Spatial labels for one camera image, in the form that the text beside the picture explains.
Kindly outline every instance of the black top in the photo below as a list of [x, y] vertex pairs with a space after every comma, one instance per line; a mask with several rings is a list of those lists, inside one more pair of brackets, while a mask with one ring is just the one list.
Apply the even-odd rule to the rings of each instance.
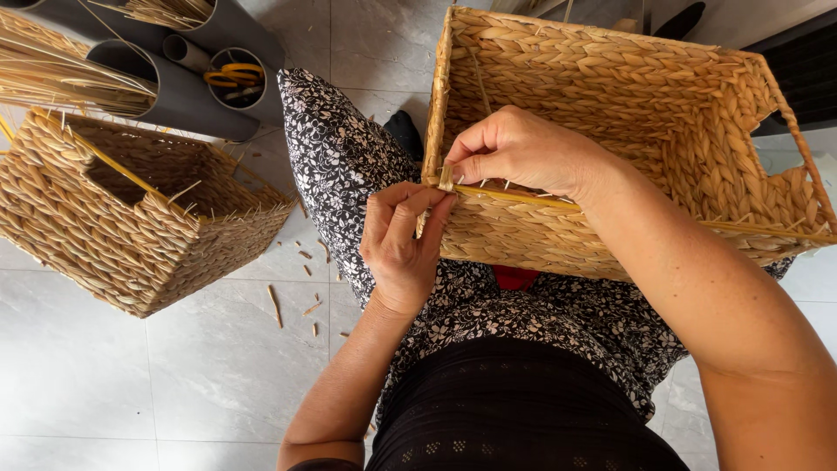
[[[419, 361], [393, 389], [367, 470], [688, 469], [616, 383], [547, 344], [489, 337]], [[358, 471], [325, 458], [292, 471]]]

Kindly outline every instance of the hand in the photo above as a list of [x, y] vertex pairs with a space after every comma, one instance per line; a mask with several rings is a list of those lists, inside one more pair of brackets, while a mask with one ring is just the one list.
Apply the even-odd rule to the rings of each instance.
[[[427, 302], [436, 280], [442, 231], [455, 200], [455, 194], [410, 182], [367, 199], [360, 252], [375, 277], [372, 297], [387, 310], [412, 318]], [[431, 206], [421, 237], [414, 239], [416, 218]]]
[[455, 183], [461, 175], [462, 184], [508, 179], [579, 204], [587, 189], [606, 178], [603, 169], [624, 165], [581, 134], [512, 105], [462, 132], [444, 163], [454, 165]]

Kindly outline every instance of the woven basket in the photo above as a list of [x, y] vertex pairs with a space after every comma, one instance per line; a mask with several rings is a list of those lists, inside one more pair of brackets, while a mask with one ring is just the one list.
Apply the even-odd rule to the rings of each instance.
[[[808, 145], [759, 54], [451, 7], [436, 58], [426, 184], [451, 185], [440, 167], [456, 135], [512, 104], [628, 160], [759, 265], [837, 243]], [[777, 109], [805, 164], [767, 176], [749, 133]], [[504, 187], [453, 185], [443, 257], [628, 279], [576, 204]]]
[[205, 142], [37, 108], [0, 187], [0, 236], [140, 318], [255, 259], [294, 204]]

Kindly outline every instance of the scissors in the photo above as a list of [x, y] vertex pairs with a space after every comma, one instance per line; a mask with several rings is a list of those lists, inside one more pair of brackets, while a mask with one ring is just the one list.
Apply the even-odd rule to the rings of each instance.
[[210, 85], [227, 88], [236, 88], [241, 85], [255, 86], [264, 82], [264, 69], [255, 64], [226, 64], [221, 67], [220, 71], [213, 70], [204, 73], [203, 81]]

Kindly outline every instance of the floral skirt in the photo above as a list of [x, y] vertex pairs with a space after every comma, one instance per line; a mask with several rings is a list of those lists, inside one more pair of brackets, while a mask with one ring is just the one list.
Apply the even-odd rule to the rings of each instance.
[[[365, 307], [375, 286], [358, 253], [367, 197], [419, 169], [380, 125], [336, 87], [305, 70], [280, 72], [285, 133], [297, 188], [340, 273]], [[779, 279], [785, 259], [767, 267]], [[489, 335], [542, 342], [589, 360], [646, 420], [651, 392], [689, 352], [633, 283], [552, 273], [527, 292], [503, 291], [491, 267], [439, 260], [434, 290], [389, 366], [377, 419], [393, 386], [427, 355]]]

